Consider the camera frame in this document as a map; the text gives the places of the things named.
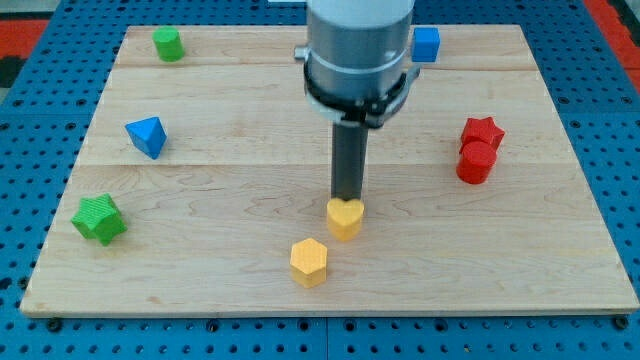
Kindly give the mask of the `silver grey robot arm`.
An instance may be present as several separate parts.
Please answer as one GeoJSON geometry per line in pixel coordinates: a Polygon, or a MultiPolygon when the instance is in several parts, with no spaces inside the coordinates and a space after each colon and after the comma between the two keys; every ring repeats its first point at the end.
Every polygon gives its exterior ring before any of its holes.
{"type": "Polygon", "coordinates": [[[303,62],[309,104],[336,125],[378,129],[404,105],[414,0],[308,0],[303,62]]]}

